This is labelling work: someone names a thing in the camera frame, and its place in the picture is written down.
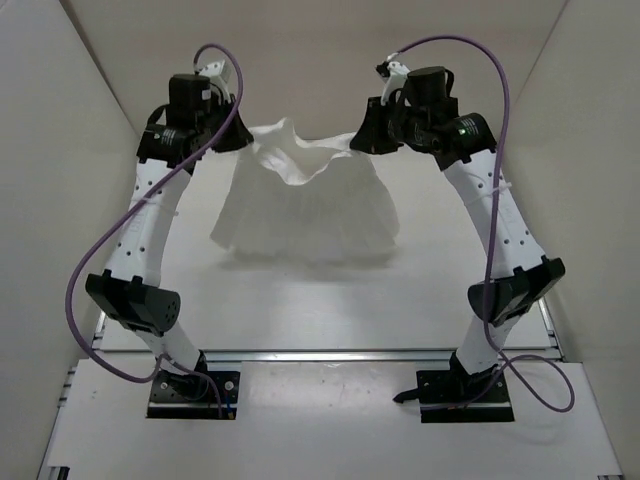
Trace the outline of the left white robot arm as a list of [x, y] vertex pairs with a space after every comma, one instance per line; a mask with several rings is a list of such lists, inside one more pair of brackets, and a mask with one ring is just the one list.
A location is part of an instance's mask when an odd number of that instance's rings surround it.
[[149, 117], [136, 153], [136, 180], [130, 201], [135, 213], [124, 222], [113, 253], [100, 274], [91, 274], [85, 290], [100, 309], [133, 332], [160, 359], [165, 382], [174, 382], [188, 398], [208, 389], [203, 355], [178, 322], [181, 299], [161, 288], [165, 245], [179, 200], [195, 170], [178, 166], [201, 158], [222, 125], [227, 130], [217, 152], [240, 150], [253, 137], [234, 112], [227, 78], [204, 69], [169, 80], [169, 101]]

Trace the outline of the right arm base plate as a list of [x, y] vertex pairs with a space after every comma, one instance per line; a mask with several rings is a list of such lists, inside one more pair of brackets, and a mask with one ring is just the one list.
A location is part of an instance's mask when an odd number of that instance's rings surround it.
[[417, 400], [421, 422], [509, 423], [515, 420], [509, 390], [503, 374], [489, 375], [479, 385], [462, 387], [450, 370], [419, 370], [417, 386], [398, 393], [398, 404]]

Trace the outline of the aluminium front rail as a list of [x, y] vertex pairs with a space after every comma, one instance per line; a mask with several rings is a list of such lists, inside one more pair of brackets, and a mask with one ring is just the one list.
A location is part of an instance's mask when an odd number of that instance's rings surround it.
[[452, 350], [229, 350], [206, 351], [212, 362], [429, 362], [448, 361]]

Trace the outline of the white pleated skirt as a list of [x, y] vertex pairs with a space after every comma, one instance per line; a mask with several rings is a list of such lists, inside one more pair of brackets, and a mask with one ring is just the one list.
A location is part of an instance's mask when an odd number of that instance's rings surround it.
[[354, 135], [305, 140], [292, 119], [251, 128], [210, 233], [243, 257], [312, 263], [377, 261], [396, 249], [399, 219]]

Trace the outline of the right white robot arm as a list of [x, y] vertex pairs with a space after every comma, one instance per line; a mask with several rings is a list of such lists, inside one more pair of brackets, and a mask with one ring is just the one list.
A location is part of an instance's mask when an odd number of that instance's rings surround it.
[[376, 71], [385, 85], [368, 100], [350, 146], [383, 155], [402, 146], [434, 157], [466, 208], [490, 269], [486, 284], [468, 290], [474, 318], [452, 355], [449, 391], [471, 400], [498, 363], [513, 326], [564, 275], [534, 239], [498, 166], [498, 143], [484, 117], [462, 115], [451, 94], [454, 75], [442, 67], [411, 70], [384, 62]]

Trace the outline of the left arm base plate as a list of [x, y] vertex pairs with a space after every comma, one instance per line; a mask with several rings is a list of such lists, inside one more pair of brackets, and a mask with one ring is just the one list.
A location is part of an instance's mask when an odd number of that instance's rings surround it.
[[216, 385], [216, 396], [204, 379], [178, 380], [161, 371], [150, 388], [146, 417], [168, 420], [222, 420], [237, 418], [241, 370], [238, 364], [208, 366], [206, 374]]

